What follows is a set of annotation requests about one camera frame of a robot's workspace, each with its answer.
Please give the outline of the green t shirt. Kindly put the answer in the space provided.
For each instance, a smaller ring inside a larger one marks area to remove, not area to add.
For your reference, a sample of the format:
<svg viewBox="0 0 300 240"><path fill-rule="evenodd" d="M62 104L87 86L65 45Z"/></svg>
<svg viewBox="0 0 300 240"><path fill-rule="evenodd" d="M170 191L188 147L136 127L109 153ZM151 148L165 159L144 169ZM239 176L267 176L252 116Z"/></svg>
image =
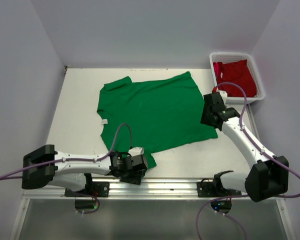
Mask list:
<svg viewBox="0 0 300 240"><path fill-rule="evenodd" d="M218 137L201 124L204 100L190 72L166 80L133 82L129 76L99 92L97 113L106 123L101 138L107 149L126 152L143 147L148 167L154 153Z"/></svg>

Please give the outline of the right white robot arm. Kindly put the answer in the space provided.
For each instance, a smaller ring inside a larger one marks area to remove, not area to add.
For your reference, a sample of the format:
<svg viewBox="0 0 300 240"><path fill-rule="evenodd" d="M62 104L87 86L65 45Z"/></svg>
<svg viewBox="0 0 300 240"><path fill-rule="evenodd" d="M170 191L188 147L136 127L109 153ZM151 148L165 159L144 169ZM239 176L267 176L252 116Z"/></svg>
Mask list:
<svg viewBox="0 0 300 240"><path fill-rule="evenodd" d="M230 191L245 192L254 202L276 197L288 190L289 162L264 147L245 126L242 116L226 107L224 94L214 92L204 95L201 123L223 132L245 158L248 174L232 170L214 175L212 190L218 196L228 196Z"/></svg>

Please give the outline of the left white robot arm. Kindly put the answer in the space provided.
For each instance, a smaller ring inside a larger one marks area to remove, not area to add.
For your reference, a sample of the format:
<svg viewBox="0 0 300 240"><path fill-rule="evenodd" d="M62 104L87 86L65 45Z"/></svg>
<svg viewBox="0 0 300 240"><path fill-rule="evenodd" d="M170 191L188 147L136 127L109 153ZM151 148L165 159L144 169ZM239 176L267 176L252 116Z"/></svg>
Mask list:
<svg viewBox="0 0 300 240"><path fill-rule="evenodd" d="M139 185L147 169L141 147L127 152L77 155L56 151L54 145L47 144L24 156L21 187L35 190L51 185L89 196L94 190L92 174Z"/></svg>

